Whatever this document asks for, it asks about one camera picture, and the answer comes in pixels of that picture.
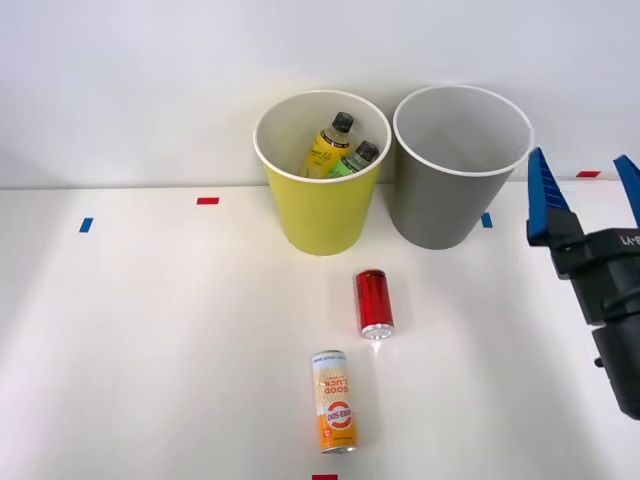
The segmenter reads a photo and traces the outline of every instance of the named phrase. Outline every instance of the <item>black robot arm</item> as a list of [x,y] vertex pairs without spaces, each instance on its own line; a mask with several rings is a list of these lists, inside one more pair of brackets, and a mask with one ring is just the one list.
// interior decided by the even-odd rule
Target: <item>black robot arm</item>
[[[614,161],[627,198],[640,219],[640,171],[626,156]],[[640,420],[640,229],[610,228],[584,234],[569,209],[542,150],[529,156],[527,239],[547,247],[558,277],[571,280],[593,330],[620,409]]]

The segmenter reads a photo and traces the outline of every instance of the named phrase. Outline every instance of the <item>white wall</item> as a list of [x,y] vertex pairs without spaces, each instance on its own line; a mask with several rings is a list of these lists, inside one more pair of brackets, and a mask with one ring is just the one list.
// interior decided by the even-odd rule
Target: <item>white wall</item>
[[557,175],[640,161],[631,0],[3,0],[0,186],[254,184],[251,130],[314,87],[391,113],[485,86]]

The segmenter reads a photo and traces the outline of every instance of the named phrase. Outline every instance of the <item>gray bucket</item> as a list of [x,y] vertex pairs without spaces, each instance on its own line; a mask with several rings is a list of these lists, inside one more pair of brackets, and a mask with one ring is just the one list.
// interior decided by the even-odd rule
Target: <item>gray bucket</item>
[[509,100],[464,85],[428,87],[393,116],[398,139],[391,218],[423,248],[462,242],[533,148],[533,127]]

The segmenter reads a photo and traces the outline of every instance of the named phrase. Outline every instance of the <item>can label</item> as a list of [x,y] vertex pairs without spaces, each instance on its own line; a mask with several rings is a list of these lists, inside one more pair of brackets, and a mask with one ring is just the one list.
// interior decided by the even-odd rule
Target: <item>can label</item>
[[348,143],[333,142],[323,130],[313,141],[311,153],[302,167],[301,175],[308,178],[326,178],[331,167],[347,153]]
[[330,351],[315,355],[313,381],[320,448],[357,447],[358,435],[344,353]]

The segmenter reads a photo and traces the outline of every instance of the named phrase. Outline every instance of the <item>orange can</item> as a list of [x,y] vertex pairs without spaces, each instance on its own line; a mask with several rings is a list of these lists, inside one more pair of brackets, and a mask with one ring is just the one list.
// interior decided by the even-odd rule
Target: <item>orange can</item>
[[358,449],[356,421],[351,408],[347,357],[340,350],[313,356],[313,383],[322,453],[347,453]]

